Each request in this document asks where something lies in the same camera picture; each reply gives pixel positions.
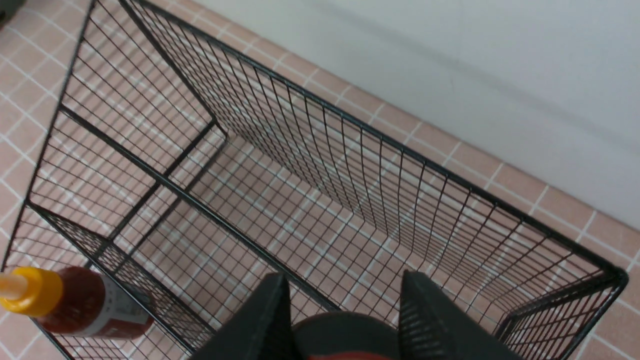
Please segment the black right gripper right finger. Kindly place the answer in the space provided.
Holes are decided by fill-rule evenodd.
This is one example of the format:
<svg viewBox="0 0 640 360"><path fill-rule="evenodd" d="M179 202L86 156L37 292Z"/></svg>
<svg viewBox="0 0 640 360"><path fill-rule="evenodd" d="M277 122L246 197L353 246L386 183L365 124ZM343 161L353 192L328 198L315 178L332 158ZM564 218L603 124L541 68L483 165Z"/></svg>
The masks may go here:
<svg viewBox="0 0 640 360"><path fill-rule="evenodd" d="M419 271L404 271L398 314L402 360L520 360Z"/></svg>

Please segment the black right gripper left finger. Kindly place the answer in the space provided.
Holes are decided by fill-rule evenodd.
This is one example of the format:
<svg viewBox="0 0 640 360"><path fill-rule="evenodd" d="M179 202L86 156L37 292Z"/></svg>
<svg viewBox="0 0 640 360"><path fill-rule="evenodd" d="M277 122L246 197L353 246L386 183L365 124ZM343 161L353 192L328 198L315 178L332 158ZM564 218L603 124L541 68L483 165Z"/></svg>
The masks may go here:
<svg viewBox="0 0 640 360"><path fill-rule="evenodd" d="M295 360L290 285L268 273L240 309L190 356L192 360Z"/></svg>

